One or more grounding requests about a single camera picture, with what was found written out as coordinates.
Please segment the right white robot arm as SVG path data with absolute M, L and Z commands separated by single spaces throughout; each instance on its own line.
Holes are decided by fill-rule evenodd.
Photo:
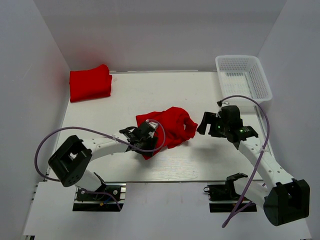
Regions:
M 264 184 L 249 182 L 249 176 L 236 173 L 226 178 L 224 185 L 209 185 L 212 201 L 246 198 L 261 207 L 274 226 L 307 218 L 310 213 L 310 186 L 286 172 L 269 153 L 263 150 L 258 133 L 245 126 L 235 105 L 223 106 L 219 112 L 205 112 L 197 132 L 225 138 L 244 155 L 261 176 Z

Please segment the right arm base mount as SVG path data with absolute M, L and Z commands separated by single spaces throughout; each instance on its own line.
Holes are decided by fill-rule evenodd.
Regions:
M 210 213 L 231 213 L 239 199 L 229 195 L 225 184 L 209 184 L 203 192 L 208 194 Z

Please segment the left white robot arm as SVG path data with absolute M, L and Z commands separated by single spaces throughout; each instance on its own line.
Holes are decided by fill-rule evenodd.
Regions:
M 158 122 L 144 121 L 139 127 L 127 127 L 119 133 L 100 138 L 80 139 L 69 136 L 48 160 L 58 180 L 64 187 L 76 186 L 83 193 L 99 200 L 105 196 L 104 180 L 87 167 L 92 161 L 119 153 L 136 152 L 152 155 L 158 138 Z

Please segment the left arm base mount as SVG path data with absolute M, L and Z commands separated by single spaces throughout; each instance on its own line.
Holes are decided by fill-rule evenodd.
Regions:
M 102 190 L 107 194 L 87 193 L 76 189 L 73 212 L 120 212 L 125 203 L 126 184 L 107 184 Z

